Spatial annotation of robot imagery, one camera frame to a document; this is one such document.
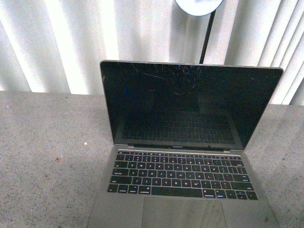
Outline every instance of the gray countertop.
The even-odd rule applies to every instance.
[[[0,92],[0,227],[83,227],[113,145],[102,95]],[[270,105],[246,154],[281,227],[304,227],[304,106]]]

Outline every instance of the keyboard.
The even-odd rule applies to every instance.
[[[118,151],[108,192],[257,200],[240,156]]]

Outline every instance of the lamp shade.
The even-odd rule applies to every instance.
[[[193,16],[204,16],[215,11],[223,0],[175,0],[178,6]]]

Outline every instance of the trackpad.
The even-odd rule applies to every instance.
[[[146,197],[142,228],[227,228],[220,201]]]

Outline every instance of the black screen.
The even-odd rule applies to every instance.
[[[243,150],[280,68],[103,61],[115,144]]]

